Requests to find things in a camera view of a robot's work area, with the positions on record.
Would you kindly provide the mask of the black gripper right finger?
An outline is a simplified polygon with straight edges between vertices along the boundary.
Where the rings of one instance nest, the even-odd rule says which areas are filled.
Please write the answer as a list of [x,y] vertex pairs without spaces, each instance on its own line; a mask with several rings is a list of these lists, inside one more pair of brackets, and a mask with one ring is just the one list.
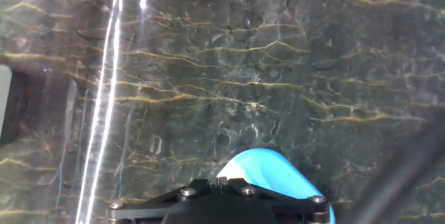
[[219,219],[224,223],[330,223],[322,195],[293,198],[244,179],[219,179]]

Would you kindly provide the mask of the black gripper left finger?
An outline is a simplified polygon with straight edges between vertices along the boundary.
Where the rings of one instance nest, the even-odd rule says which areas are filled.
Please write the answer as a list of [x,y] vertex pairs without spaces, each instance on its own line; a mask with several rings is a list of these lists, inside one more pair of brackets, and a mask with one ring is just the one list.
[[127,224],[143,219],[163,218],[173,205],[216,193],[218,187],[208,179],[193,179],[189,184],[144,202],[116,200],[106,210],[106,222]]

